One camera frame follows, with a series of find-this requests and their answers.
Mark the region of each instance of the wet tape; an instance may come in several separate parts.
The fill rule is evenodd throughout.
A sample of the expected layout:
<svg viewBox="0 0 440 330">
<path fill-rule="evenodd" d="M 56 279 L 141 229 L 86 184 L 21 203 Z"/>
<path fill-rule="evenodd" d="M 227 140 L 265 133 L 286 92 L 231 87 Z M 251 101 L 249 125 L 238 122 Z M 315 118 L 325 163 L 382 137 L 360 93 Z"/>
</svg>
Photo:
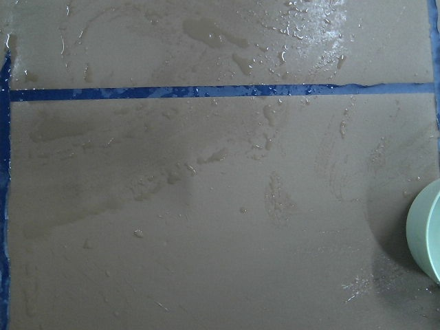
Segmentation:
<svg viewBox="0 0 440 330">
<path fill-rule="evenodd" d="M 8 256 L 8 188 L 10 182 L 10 90 L 11 57 L 8 52 L 0 71 L 0 329 L 9 321 L 10 266 Z"/>
<path fill-rule="evenodd" d="M 10 91 L 11 102 L 114 100 L 131 98 L 222 98 L 239 96 L 314 96 L 434 93 L 434 84 L 389 83 L 349 85 L 225 85 L 85 89 L 25 89 Z"/>
<path fill-rule="evenodd" d="M 430 24 L 432 67 L 434 72 L 434 92 L 436 100 L 437 127 L 440 129 L 440 33 L 438 28 L 439 11 L 436 0 L 428 0 Z"/>
</svg>

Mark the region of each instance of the green bowl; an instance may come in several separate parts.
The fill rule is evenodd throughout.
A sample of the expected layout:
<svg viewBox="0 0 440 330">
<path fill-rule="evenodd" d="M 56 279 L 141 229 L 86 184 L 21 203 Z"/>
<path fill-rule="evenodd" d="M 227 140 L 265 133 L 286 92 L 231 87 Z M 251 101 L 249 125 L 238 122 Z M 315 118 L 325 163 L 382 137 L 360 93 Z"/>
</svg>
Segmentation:
<svg viewBox="0 0 440 330">
<path fill-rule="evenodd" d="M 413 201 L 406 220 L 406 240 L 420 268 L 440 284 L 440 179 Z"/>
</svg>

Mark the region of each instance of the mint green bowl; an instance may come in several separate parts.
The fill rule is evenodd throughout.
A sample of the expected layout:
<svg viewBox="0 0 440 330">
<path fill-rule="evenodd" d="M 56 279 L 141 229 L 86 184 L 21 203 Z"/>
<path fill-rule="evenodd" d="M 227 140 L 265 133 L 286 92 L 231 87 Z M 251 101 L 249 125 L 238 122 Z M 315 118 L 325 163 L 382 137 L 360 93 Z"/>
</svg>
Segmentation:
<svg viewBox="0 0 440 330">
<path fill-rule="evenodd" d="M 440 284 L 440 179 L 413 201 L 406 220 L 406 240 L 420 268 Z"/>
</svg>

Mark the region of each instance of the blue tape strip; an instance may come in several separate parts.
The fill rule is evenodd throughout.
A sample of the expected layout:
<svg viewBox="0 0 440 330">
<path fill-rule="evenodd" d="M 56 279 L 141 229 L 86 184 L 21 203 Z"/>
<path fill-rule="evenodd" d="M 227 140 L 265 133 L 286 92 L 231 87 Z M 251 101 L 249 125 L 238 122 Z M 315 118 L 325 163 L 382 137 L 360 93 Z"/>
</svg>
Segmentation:
<svg viewBox="0 0 440 330">
<path fill-rule="evenodd" d="M 10 270 L 7 246 L 8 187 L 10 181 L 10 99 L 9 77 L 11 58 L 8 52 L 0 71 L 0 329 L 9 322 Z"/>
<path fill-rule="evenodd" d="M 110 100 L 127 98 L 221 98 L 235 96 L 308 96 L 353 94 L 433 93 L 431 82 L 350 85 L 236 85 L 187 87 L 132 87 L 34 89 L 10 91 L 11 102 L 55 100 Z"/>
<path fill-rule="evenodd" d="M 428 0 L 428 16 L 430 23 L 432 66 L 434 71 L 434 92 L 437 103 L 437 126 L 440 129 L 440 33 L 437 24 L 439 11 L 436 0 Z"/>
</svg>

